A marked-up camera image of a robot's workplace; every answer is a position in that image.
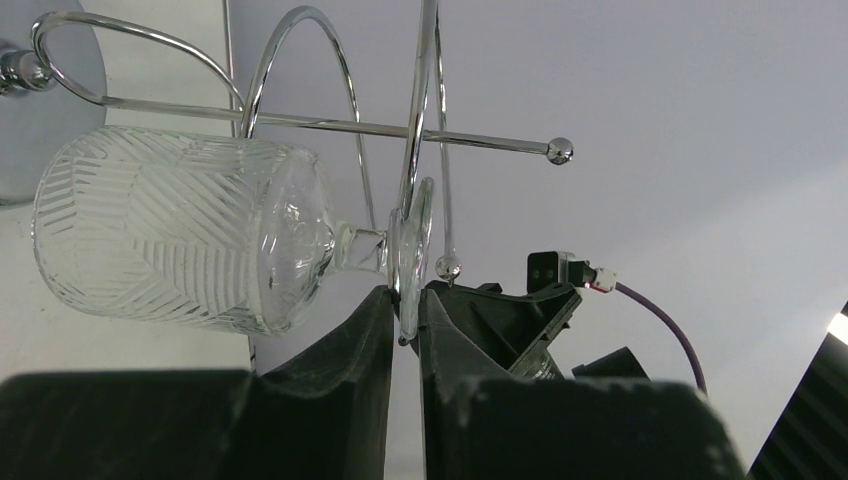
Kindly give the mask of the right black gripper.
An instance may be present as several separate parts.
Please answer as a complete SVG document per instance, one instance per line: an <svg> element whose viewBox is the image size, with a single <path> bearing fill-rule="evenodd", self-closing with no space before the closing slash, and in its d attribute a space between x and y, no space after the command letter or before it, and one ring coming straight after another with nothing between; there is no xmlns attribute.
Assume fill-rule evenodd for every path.
<svg viewBox="0 0 848 480"><path fill-rule="evenodd" d="M471 288L432 281L427 288L453 325L504 370L532 379L563 378L548 347L582 303L572 284L553 283L523 296L504 294L498 283Z"/></svg>

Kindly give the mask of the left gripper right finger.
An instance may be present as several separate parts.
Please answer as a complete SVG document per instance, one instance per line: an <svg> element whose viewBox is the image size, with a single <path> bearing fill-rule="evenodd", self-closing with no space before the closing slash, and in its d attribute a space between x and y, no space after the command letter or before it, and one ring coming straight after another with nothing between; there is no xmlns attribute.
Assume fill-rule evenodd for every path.
<svg viewBox="0 0 848 480"><path fill-rule="evenodd" d="M429 289L419 322L429 479L745 477L724 423L692 387L513 375L453 325Z"/></svg>

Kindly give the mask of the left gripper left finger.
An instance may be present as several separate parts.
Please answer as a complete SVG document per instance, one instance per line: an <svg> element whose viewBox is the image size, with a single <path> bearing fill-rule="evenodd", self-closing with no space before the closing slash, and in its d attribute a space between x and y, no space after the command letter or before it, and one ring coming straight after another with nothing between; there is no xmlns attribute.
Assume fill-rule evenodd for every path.
<svg viewBox="0 0 848 480"><path fill-rule="evenodd" d="M1 386L5 479L380 479L393 307L373 289L279 368L22 374Z"/></svg>

